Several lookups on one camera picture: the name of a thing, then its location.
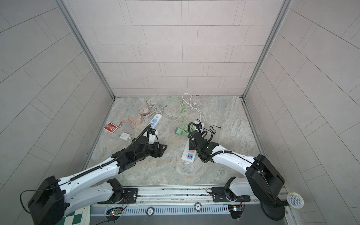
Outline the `white charger with black cable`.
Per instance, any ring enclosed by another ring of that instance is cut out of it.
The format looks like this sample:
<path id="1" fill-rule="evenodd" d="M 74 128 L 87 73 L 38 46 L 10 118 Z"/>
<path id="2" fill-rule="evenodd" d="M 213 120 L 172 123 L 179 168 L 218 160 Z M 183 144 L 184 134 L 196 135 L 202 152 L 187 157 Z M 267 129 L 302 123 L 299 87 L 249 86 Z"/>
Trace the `white charger with black cable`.
<path id="1" fill-rule="evenodd" d="M 217 132 L 215 130 L 216 128 L 221 129 L 221 127 L 216 126 L 216 125 L 212 125 L 212 126 L 209 126 L 209 128 L 205 128 L 199 119 L 196 119 L 195 124 L 196 124 L 196 127 L 199 132 L 201 132 L 201 130 L 206 130 L 206 131 L 209 131 L 213 135 L 215 135 Z"/>

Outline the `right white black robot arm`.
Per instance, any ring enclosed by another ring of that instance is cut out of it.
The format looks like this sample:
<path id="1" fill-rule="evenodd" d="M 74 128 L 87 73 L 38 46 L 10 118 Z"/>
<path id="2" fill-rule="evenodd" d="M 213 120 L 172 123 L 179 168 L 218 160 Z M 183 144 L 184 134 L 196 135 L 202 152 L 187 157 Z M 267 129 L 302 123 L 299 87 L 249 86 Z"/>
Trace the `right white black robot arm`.
<path id="1" fill-rule="evenodd" d="M 248 157 L 230 151 L 213 142 L 213 132 L 209 140 L 205 138 L 208 130 L 202 124 L 191 122 L 187 126 L 189 148 L 195 150 L 203 163 L 209 161 L 225 165 L 241 173 L 247 178 L 252 193 L 264 203 L 272 207 L 283 205 L 278 197 L 285 180 L 266 156 Z"/>

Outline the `long colourful socket power strip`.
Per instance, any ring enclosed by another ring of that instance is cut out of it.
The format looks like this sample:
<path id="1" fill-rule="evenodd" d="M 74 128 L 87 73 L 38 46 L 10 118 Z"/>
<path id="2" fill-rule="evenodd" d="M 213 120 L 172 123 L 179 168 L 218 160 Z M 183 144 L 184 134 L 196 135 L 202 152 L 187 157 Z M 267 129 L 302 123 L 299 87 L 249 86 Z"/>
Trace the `long colourful socket power strip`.
<path id="1" fill-rule="evenodd" d="M 195 158 L 197 156 L 197 152 L 195 150 L 190 150 L 189 149 L 189 139 L 188 139 L 188 135 L 197 130 L 196 124 L 195 122 L 191 122 L 188 125 L 186 125 L 184 127 L 184 129 L 186 130 L 187 133 L 187 143 L 185 145 L 184 151 L 183 151 L 183 155 L 181 157 L 181 159 L 185 162 L 185 164 L 190 164 L 190 163 L 194 163 Z"/>

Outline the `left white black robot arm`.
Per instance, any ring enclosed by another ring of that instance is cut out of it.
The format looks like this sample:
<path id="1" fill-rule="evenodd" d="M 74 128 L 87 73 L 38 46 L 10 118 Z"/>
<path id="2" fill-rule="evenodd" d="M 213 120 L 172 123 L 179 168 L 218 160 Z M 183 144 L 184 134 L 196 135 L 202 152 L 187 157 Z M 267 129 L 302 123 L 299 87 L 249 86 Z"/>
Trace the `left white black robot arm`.
<path id="1" fill-rule="evenodd" d="M 148 125 L 125 149 L 103 162 L 76 174 L 43 180 L 24 210 L 36 225 L 55 225 L 66 215 L 99 202 L 119 203 L 125 198 L 120 182 L 114 178 L 151 156 L 163 156 L 167 145 L 149 142 L 155 130 Z"/>

